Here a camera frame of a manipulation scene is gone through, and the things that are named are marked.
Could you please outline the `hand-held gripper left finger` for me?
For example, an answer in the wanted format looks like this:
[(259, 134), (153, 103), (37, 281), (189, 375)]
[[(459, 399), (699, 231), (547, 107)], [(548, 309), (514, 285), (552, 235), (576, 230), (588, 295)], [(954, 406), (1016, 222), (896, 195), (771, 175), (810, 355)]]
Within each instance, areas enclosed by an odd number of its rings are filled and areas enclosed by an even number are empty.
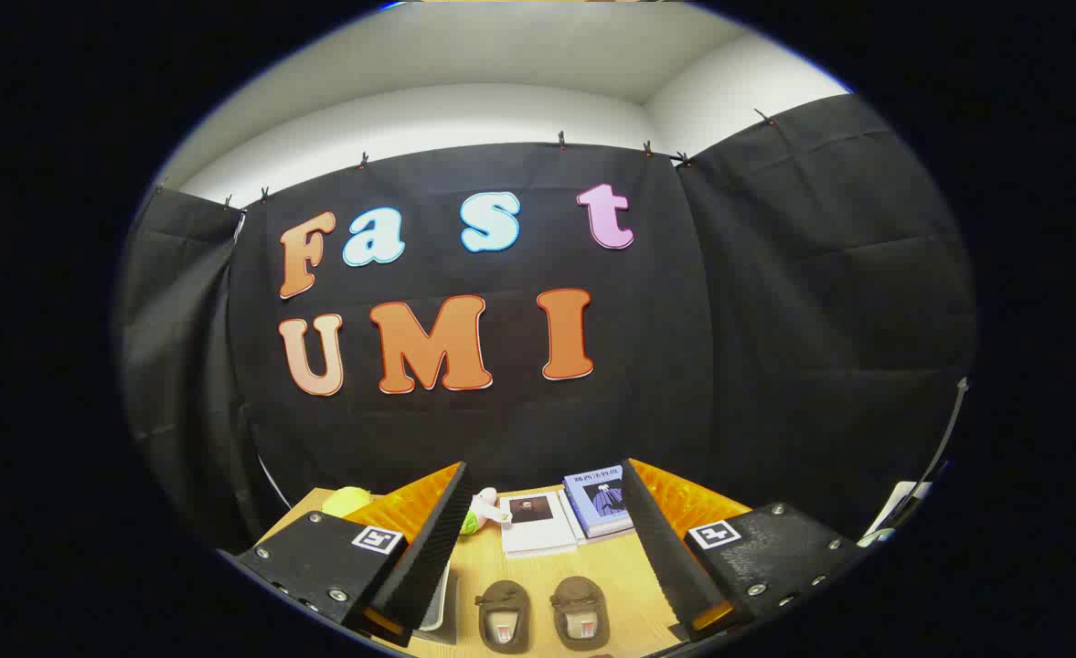
[(320, 621), (405, 647), (444, 578), (472, 497), (468, 466), (456, 462), (346, 516), (308, 511), (221, 556)]

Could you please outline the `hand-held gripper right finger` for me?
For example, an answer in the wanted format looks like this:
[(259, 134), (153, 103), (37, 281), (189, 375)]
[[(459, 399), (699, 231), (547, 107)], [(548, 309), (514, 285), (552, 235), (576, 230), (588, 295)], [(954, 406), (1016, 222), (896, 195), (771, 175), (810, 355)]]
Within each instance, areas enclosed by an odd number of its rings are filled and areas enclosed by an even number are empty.
[(631, 521), (690, 642), (784, 615), (870, 557), (796, 505), (747, 507), (637, 459), (621, 471)]

